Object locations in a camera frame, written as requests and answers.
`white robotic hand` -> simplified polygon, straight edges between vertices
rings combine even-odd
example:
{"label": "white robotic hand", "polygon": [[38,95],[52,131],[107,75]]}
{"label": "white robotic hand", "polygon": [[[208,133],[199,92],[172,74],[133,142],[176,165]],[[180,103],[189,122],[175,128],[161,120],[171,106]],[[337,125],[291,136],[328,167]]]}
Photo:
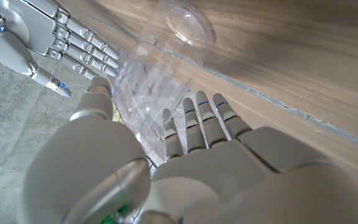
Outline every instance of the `white robotic hand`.
{"label": "white robotic hand", "polygon": [[167,162],[139,223],[358,223],[358,185],[346,173],[276,129],[253,130],[221,94],[213,101],[229,136],[199,91],[196,104],[183,100],[187,155],[164,111]]}
{"label": "white robotic hand", "polygon": [[[21,45],[59,60],[89,79],[97,74],[85,64],[111,76],[117,73],[118,53],[80,21],[70,17],[54,0],[0,0],[0,37],[4,37],[0,38],[0,62],[32,78],[38,66],[32,58],[29,59],[29,54]],[[5,49],[4,46],[9,44],[14,47]],[[18,55],[31,62],[21,60],[21,64],[11,63],[12,58]],[[39,81],[42,85],[70,96],[67,86],[63,85],[64,92],[60,91],[62,88],[59,86],[56,87],[56,81],[53,82],[55,77],[51,74],[41,76],[44,77]]]}

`robotic arm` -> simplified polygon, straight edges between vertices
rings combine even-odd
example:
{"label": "robotic arm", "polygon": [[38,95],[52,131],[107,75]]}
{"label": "robotic arm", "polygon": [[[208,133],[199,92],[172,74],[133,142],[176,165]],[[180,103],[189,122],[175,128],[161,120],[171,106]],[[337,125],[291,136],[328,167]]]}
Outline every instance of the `robotic arm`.
{"label": "robotic arm", "polygon": [[27,49],[61,61],[86,78],[87,65],[115,76],[118,53],[53,0],[0,0],[0,62],[57,93],[70,90],[39,68]]}
{"label": "robotic arm", "polygon": [[96,77],[25,175],[19,223],[358,223],[358,186],[329,159],[269,127],[252,129],[219,93],[183,100],[187,155],[163,112],[166,163],[152,179],[135,136]]}

